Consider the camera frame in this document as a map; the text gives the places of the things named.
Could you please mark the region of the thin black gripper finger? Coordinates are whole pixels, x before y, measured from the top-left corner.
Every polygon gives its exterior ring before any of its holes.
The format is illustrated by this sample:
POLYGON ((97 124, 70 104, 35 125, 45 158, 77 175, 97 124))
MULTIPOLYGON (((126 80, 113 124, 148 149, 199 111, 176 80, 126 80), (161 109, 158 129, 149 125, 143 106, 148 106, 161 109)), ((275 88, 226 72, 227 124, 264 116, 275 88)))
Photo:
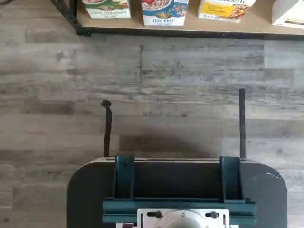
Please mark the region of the thin black gripper finger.
POLYGON ((245 89, 239 90, 239 135, 240 135, 240 158, 246 158, 246 111, 245 89))
POLYGON ((104 157, 109 157, 110 154, 110 136, 112 129, 112 103, 108 100, 103 100, 101 106, 106 109, 105 132, 104 132, 104 157))

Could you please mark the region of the dark gripper teal bracket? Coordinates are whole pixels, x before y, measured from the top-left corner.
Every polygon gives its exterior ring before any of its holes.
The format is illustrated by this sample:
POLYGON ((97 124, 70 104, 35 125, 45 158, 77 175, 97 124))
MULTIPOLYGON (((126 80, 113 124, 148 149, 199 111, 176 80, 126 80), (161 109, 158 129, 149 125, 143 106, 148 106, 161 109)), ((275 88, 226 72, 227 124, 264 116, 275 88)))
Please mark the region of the dark gripper teal bracket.
POLYGON ((286 228, 287 188, 239 157, 99 158, 67 190, 70 228, 286 228))

